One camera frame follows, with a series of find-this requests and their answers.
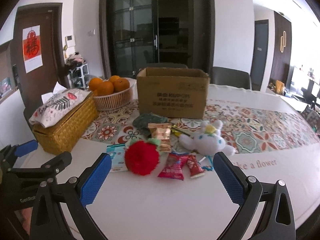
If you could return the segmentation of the wall intercom panel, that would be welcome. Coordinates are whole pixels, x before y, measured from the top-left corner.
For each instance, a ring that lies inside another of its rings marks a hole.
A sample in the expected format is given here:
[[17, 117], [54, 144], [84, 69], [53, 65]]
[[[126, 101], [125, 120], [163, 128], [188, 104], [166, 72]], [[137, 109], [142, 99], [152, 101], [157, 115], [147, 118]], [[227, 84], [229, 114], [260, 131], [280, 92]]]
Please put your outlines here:
[[71, 48], [75, 46], [75, 37], [74, 35], [68, 35], [65, 37], [67, 48]]

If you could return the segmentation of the white plush bunny toy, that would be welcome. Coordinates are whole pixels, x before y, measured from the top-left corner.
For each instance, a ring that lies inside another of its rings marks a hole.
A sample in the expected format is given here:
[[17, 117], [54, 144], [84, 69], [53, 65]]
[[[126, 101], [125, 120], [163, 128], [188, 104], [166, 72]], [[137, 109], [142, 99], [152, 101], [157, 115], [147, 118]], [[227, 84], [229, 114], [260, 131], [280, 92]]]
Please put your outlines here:
[[219, 152], [232, 156], [236, 153], [236, 149], [228, 145], [225, 139], [221, 137], [222, 127], [223, 122], [221, 120], [216, 120], [212, 124], [208, 121], [203, 121], [197, 133], [193, 136], [181, 134], [178, 141], [185, 149], [203, 156], [213, 157]]

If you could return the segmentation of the black glass sliding door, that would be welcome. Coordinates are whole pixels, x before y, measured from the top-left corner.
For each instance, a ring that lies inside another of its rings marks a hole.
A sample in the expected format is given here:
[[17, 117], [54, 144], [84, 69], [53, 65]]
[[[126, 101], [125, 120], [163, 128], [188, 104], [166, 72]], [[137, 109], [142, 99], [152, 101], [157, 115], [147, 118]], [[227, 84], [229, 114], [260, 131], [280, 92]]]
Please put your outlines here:
[[135, 77], [160, 64], [210, 72], [214, 0], [99, 0], [104, 75]]

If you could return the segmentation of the dark chair right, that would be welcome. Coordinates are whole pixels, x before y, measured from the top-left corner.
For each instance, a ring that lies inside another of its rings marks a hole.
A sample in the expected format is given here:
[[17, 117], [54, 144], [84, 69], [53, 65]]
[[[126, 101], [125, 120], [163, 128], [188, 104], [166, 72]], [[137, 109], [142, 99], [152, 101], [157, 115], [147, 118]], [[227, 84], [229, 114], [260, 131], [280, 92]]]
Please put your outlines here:
[[247, 72], [236, 69], [213, 67], [211, 82], [215, 85], [252, 89], [251, 78]]

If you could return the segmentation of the white wicker fruit basket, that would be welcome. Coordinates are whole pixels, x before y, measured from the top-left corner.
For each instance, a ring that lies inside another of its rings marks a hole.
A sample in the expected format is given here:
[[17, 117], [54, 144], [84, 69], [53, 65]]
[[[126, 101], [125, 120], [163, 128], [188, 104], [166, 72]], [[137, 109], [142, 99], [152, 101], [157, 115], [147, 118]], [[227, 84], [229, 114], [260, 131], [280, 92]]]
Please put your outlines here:
[[118, 109], [130, 103], [133, 100], [136, 80], [126, 77], [130, 86], [128, 89], [106, 96], [93, 96], [97, 110], [109, 111]]

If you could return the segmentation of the orange fruit front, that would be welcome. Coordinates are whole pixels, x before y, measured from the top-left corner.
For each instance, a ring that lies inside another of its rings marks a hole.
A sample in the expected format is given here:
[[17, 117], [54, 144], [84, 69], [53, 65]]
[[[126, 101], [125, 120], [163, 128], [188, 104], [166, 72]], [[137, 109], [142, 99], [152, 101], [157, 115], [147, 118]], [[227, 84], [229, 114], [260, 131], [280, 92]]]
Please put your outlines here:
[[97, 96], [107, 96], [114, 93], [114, 85], [110, 81], [103, 81], [97, 88]]

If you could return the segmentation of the small red snack packet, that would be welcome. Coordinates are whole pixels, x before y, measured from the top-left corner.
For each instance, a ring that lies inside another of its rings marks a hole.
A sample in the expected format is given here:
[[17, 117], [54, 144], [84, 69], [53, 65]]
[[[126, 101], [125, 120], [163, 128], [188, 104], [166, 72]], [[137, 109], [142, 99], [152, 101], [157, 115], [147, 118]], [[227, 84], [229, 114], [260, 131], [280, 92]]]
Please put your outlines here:
[[191, 179], [199, 178], [201, 176], [204, 176], [204, 169], [200, 166], [198, 163], [196, 157], [192, 154], [190, 154], [187, 158], [186, 162], [187, 167], [189, 168], [190, 177]]

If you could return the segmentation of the orange fruit back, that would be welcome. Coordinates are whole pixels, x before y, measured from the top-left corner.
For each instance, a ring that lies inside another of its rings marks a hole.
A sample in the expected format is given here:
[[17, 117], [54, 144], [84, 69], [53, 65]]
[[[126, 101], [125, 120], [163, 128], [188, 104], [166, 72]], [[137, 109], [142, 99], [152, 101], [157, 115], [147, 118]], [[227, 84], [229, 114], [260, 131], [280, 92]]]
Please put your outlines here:
[[113, 75], [109, 78], [108, 81], [110, 81], [111, 83], [115, 83], [118, 79], [120, 78], [120, 76], [117, 75]]

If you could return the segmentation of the large red snack packet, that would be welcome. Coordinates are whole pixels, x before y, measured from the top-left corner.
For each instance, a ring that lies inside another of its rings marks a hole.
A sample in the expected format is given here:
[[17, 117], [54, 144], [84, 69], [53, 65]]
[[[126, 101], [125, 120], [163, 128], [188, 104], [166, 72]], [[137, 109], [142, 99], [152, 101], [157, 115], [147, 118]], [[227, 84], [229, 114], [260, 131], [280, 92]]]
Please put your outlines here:
[[165, 167], [159, 173], [158, 178], [184, 180], [182, 168], [186, 164], [188, 157], [188, 153], [169, 153]]

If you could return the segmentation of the floral fabric tissue cover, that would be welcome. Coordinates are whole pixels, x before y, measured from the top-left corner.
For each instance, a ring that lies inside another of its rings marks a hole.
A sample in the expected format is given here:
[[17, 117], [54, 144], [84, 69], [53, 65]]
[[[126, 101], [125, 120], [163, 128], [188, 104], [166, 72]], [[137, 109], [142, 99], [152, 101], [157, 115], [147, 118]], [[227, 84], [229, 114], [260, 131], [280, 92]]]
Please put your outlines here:
[[89, 94], [90, 92], [79, 88], [67, 89], [57, 82], [52, 92], [41, 95], [43, 105], [29, 118], [29, 123], [39, 124], [43, 128], [52, 127], [84, 102]]

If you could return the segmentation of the white shoe rack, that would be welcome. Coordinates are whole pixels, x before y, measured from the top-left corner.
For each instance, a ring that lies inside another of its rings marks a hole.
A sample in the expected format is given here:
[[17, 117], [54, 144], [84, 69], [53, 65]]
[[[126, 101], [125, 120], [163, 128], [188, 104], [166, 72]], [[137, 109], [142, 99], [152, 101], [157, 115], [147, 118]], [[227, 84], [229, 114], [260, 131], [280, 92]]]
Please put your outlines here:
[[89, 69], [88, 64], [83, 64], [69, 70], [69, 79], [73, 88], [86, 90], [88, 87]]

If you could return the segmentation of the green fuzzy cloth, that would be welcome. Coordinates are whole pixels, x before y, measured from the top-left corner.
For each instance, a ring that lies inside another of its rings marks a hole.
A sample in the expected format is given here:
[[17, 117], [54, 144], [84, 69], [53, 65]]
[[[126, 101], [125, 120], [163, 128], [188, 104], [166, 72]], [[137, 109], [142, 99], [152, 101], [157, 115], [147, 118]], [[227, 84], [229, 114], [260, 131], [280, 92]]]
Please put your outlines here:
[[148, 128], [149, 123], [162, 124], [167, 122], [169, 122], [169, 119], [167, 117], [153, 113], [143, 113], [135, 118], [132, 124], [143, 136], [149, 137], [151, 135]]

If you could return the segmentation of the blue cartoon tissue pack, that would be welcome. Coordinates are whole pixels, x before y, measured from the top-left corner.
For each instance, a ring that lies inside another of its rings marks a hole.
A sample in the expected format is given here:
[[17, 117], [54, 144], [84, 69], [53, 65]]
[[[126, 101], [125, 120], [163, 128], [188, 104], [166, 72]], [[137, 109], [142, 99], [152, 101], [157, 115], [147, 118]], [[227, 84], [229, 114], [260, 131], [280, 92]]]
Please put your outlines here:
[[112, 160], [112, 166], [110, 172], [123, 172], [128, 171], [125, 165], [124, 155], [125, 155], [126, 145], [125, 144], [114, 144], [108, 145], [106, 148], [106, 153], [110, 155]]

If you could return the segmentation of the brown entrance door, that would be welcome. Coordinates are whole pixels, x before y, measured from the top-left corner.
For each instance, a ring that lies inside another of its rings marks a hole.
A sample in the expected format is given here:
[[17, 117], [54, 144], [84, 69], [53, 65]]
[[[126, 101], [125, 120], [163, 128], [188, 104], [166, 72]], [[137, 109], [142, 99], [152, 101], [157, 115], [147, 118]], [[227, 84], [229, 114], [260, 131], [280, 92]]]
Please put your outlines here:
[[63, 73], [62, 3], [37, 3], [19, 7], [11, 42], [11, 60], [17, 67], [25, 108], [42, 105], [41, 95], [56, 83], [68, 87]]

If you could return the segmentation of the orange fruit right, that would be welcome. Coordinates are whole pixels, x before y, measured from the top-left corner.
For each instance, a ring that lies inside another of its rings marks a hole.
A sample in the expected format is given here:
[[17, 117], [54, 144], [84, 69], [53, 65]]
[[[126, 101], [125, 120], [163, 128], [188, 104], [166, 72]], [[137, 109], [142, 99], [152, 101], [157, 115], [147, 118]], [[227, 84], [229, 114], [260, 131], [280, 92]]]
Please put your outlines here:
[[128, 81], [128, 79], [120, 77], [120, 78], [116, 79], [116, 81], [114, 81], [113, 86], [114, 86], [114, 92], [119, 93], [119, 92], [122, 92], [124, 90], [129, 89], [130, 82]]

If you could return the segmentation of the patterned table runner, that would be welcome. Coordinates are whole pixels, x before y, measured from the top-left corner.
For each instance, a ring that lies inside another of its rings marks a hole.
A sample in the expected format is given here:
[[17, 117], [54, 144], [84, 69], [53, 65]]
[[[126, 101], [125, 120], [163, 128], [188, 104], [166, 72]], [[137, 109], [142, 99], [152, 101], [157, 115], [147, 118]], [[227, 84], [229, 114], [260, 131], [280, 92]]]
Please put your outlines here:
[[[133, 121], [139, 116], [138, 101], [112, 111], [100, 112], [82, 138], [105, 144], [122, 144], [142, 138]], [[299, 115], [240, 106], [206, 106], [205, 121], [223, 122], [221, 136], [238, 153], [286, 150], [316, 144], [319, 138]]]

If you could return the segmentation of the orange fruit left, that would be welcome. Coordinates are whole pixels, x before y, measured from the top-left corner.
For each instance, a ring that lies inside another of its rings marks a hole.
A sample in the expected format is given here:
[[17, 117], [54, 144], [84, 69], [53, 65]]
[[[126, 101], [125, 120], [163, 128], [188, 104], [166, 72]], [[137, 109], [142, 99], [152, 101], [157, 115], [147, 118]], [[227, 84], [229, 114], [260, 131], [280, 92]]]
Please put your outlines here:
[[103, 80], [99, 77], [92, 78], [88, 83], [88, 88], [91, 91], [95, 91], [103, 83]]

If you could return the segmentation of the red fluffy strawberry plush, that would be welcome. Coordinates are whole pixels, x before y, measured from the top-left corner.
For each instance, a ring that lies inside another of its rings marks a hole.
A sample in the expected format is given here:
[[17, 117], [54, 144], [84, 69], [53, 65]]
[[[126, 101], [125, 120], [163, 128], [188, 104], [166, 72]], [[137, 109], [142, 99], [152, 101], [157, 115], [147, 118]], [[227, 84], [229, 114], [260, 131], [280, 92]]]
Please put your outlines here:
[[159, 163], [160, 144], [155, 138], [131, 140], [124, 154], [127, 169], [139, 176], [150, 175]]

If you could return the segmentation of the red fu character poster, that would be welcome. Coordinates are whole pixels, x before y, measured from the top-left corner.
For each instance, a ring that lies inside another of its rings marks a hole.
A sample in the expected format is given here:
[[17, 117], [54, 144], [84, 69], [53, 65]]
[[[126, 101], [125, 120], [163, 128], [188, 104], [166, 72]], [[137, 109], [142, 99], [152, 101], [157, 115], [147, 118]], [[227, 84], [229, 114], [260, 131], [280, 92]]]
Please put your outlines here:
[[22, 30], [22, 49], [26, 73], [43, 66], [40, 25]]

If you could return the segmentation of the brown cardboard box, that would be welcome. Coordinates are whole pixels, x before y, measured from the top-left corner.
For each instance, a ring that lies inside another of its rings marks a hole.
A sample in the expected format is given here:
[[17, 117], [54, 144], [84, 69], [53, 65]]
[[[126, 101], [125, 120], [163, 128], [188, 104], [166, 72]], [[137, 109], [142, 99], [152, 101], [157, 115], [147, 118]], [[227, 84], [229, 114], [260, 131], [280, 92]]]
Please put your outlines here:
[[137, 77], [140, 114], [202, 119], [210, 77], [200, 69], [146, 67]]

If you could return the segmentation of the gold snack packet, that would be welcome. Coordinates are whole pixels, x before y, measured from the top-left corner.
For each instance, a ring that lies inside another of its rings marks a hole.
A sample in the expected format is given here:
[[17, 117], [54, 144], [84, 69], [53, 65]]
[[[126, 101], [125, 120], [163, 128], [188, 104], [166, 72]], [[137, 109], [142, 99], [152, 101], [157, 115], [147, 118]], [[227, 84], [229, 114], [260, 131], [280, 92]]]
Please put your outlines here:
[[171, 123], [149, 123], [148, 129], [151, 132], [151, 137], [154, 139], [158, 139], [161, 141], [159, 150], [164, 153], [171, 152], [171, 143], [170, 143], [170, 135], [171, 135]]

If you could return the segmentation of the orange fruit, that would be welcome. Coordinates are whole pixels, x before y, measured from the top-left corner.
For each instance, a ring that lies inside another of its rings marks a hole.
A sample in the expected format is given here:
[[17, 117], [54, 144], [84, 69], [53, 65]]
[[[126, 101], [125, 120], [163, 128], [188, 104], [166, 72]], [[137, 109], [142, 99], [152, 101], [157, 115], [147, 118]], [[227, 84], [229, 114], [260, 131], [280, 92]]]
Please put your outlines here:
[[103, 83], [103, 80], [99, 77], [92, 78], [88, 83], [88, 88], [91, 91], [95, 91]]
[[108, 81], [110, 81], [111, 83], [115, 83], [118, 79], [120, 78], [120, 76], [117, 75], [113, 75], [109, 78]]
[[114, 92], [119, 93], [119, 92], [122, 92], [124, 90], [129, 89], [130, 82], [128, 81], [128, 79], [120, 77], [120, 78], [116, 79], [116, 81], [114, 81], [113, 86], [114, 86]]
[[97, 96], [107, 96], [114, 93], [114, 85], [110, 81], [103, 81], [97, 88]]

